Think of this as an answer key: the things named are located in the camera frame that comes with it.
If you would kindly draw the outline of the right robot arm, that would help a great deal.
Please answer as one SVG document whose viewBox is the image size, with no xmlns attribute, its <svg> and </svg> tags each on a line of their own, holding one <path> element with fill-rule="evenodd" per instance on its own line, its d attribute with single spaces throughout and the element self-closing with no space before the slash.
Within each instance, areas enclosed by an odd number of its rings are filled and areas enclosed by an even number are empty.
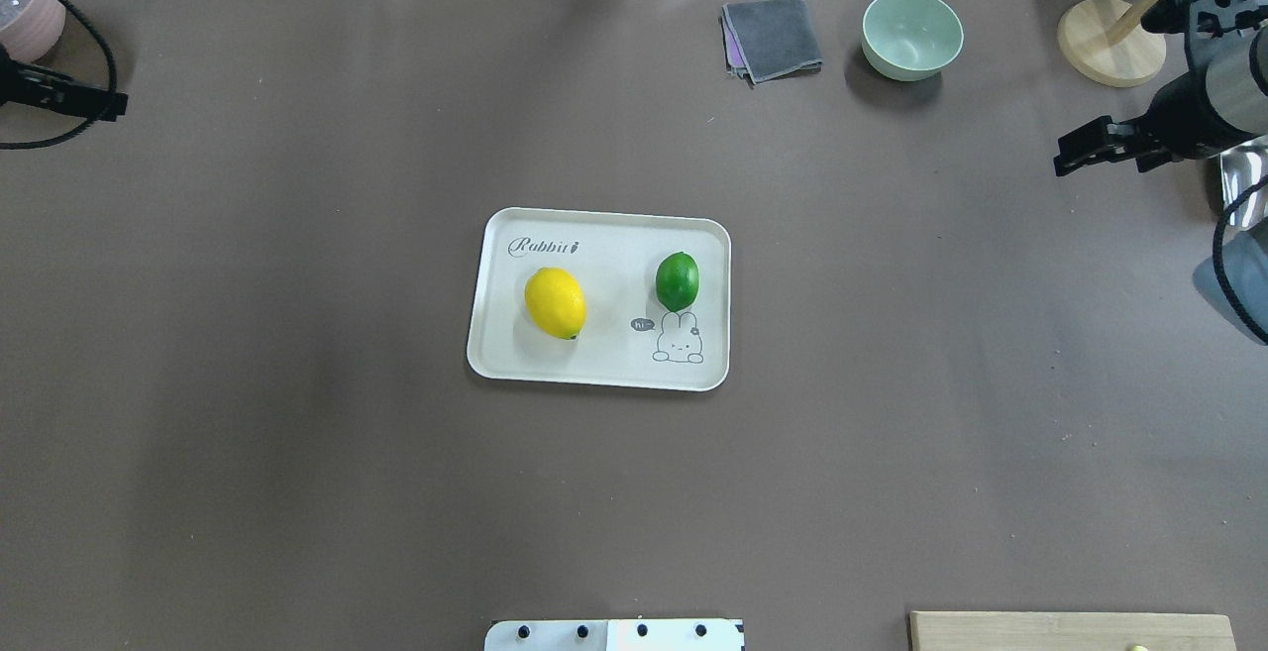
<svg viewBox="0 0 1268 651">
<path fill-rule="evenodd" d="M 1213 159 L 1265 136 L 1265 33 L 1186 34 L 1186 74 L 1159 88 L 1142 115 L 1115 121 L 1101 115 L 1058 140 L 1056 176 L 1098 162 L 1134 161 L 1137 173 L 1165 162 Z M 1258 344 L 1265 344 L 1265 254 L 1248 247 L 1227 253 L 1227 225 L 1264 178 L 1222 207 L 1211 236 L 1211 254 L 1197 274 L 1213 307 Z"/>
</svg>

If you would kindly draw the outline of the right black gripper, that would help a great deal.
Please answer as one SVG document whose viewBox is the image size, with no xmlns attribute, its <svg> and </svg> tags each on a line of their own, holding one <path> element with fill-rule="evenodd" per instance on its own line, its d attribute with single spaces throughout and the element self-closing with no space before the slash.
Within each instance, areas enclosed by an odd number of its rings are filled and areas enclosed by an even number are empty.
<svg viewBox="0 0 1268 651">
<path fill-rule="evenodd" d="M 1231 129 L 1213 112 L 1196 74 L 1160 88 L 1148 110 L 1129 122 L 1101 115 L 1058 140 L 1056 176 L 1101 162 L 1134 160 L 1137 173 L 1165 162 L 1213 159 L 1231 147 Z"/>
</svg>

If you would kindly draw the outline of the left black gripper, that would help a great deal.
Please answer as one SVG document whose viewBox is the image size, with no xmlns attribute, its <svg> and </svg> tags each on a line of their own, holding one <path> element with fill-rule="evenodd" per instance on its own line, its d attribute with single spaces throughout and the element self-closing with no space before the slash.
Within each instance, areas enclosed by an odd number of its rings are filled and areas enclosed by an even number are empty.
<svg viewBox="0 0 1268 651">
<path fill-rule="evenodd" d="M 15 103 L 60 115 L 114 122 L 124 115 L 131 95 L 79 82 L 47 79 L 41 65 L 20 62 L 1 46 L 1 105 Z"/>
</svg>

